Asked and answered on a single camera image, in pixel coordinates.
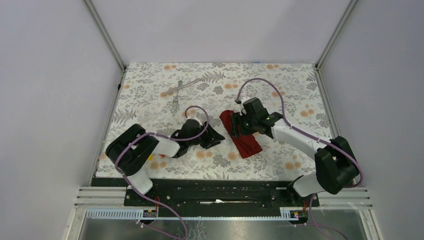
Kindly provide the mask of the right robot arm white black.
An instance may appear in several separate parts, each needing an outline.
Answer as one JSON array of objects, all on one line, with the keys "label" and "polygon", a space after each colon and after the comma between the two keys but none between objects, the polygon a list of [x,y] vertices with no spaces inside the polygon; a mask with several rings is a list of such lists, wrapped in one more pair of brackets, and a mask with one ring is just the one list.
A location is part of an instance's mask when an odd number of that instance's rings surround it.
[{"label": "right robot arm white black", "polygon": [[289,184],[286,198],[291,205],[301,205],[314,193],[336,195],[360,174],[345,138],[322,138],[289,125],[281,113],[268,113],[256,97],[236,99],[235,102],[240,106],[240,111],[230,116],[232,137],[259,133],[287,143],[314,160],[315,173],[299,176]]}]

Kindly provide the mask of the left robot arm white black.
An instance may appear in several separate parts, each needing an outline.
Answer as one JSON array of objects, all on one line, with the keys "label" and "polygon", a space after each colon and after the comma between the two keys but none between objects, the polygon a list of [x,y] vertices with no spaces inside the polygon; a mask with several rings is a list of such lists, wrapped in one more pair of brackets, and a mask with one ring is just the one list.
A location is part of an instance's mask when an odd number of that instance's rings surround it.
[{"label": "left robot arm white black", "polygon": [[203,149],[219,145],[225,137],[208,122],[189,118],[170,137],[158,133],[148,133],[139,124],[133,124],[106,150],[106,156],[115,164],[117,171],[128,180],[128,185],[136,191],[136,199],[144,206],[152,204],[155,192],[153,182],[148,177],[144,164],[151,155],[164,155],[179,158],[192,146]]}]

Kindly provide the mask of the dark red cloth napkin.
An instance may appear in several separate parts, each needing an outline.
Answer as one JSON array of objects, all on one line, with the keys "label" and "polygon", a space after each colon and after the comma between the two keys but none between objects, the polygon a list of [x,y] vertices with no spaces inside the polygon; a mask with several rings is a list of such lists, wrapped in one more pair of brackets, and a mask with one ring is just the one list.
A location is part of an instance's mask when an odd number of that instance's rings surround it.
[{"label": "dark red cloth napkin", "polygon": [[221,119],[224,128],[226,129],[227,133],[230,135],[233,143],[235,144],[241,158],[246,159],[260,153],[263,149],[256,141],[253,135],[240,137],[233,137],[231,135],[231,130],[233,126],[231,122],[231,114],[233,113],[233,110],[224,110],[220,114],[219,118]]}]

